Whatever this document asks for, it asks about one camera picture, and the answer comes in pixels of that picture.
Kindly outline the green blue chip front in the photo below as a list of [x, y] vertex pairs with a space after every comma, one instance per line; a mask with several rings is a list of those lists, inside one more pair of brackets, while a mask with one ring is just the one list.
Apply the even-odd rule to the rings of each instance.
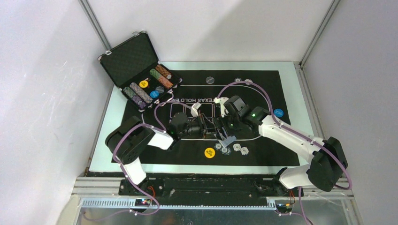
[[222, 146], [220, 143], [216, 143], [216, 144], [214, 145], [214, 148], [215, 148], [216, 150], [221, 150], [221, 149], [223, 148], [223, 146]]

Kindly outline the yellow big blind button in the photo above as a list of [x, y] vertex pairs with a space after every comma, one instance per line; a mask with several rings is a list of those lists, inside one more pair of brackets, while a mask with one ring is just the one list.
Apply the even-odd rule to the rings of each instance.
[[213, 158], [215, 156], [215, 149], [213, 148], [206, 148], [204, 151], [204, 155], [206, 158]]

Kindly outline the blue playing card deck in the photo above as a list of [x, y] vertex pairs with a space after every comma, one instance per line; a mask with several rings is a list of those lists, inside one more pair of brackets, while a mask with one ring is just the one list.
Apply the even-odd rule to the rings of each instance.
[[228, 136], [225, 140], [219, 141], [222, 147], [227, 148], [232, 144], [237, 138], [235, 136]]

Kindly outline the white blue chip front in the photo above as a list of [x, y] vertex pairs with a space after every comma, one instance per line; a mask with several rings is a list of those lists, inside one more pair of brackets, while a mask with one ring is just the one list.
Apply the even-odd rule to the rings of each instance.
[[234, 151], [241, 151], [241, 145], [239, 143], [236, 143], [233, 145], [233, 150]]
[[241, 152], [242, 155], [246, 156], [246, 155], [249, 154], [249, 149], [247, 147], [242, 147], [240, 149], [240, 152]]

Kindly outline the blue small blind button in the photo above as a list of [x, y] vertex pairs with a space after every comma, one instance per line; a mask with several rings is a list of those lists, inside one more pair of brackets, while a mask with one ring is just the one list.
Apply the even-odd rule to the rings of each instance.
[[280, 108], [276, 108], [276, 109], [274, 110], [274, 115], [275, 115], [276, 117], [278, 117], [278, 118], [281, 118], [281, 117], [284, 116], [284, 111], [283, 111], [282, 109], [280, 109]]

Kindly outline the black dealer button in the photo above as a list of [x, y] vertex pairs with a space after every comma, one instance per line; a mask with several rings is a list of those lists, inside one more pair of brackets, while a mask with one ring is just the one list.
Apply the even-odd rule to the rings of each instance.
[[208, 76], [206, 79], [206, 84], [214, 84], [215, 79], [212, 76]]

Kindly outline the grey white chip front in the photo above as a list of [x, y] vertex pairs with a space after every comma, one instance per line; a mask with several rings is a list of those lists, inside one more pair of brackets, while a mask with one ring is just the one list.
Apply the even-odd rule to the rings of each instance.
[[230, 150], [230, 148], [223, 147], [221, 149], [221, 153], [224, 154], [224, 155], [230, 155], [231, 154], [231, 150]]

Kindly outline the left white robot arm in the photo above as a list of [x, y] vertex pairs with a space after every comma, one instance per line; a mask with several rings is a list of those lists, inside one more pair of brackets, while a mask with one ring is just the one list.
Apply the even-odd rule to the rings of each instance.
[[130, 189], [137, 195], [143, 195], [148, 191], [148, 182], [139, 156], [145, 150], [149, 147], [172, 150], [184, 138], [206, 139], [216, 135], [216, 131], [216, 125], [203, 114], [188, 118], [185, 113], [178, 112], [166, 130], [143, 123], [133, 116], [106, 137], [105, 145], [111, 151], [112, 159], [131, 181]]

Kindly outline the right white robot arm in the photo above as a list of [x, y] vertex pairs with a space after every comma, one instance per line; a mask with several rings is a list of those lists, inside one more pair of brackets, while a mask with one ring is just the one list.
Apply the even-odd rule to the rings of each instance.
[[279, 196], [287, 195], [299, 186], [315, 186], [331, 191], [346, 171], [348, 163], [340, 141], [334, 137], [324, 140], [295, 130], [279, 120], [263, 107], [251, 108], [241, 97], [216, 97], [221, 117], [229, 120], [231, 128], [242, 125], [255, 134], [273, 140], [307, 161], [306, 165], [283, 168], [273, 183], [273, 190]]

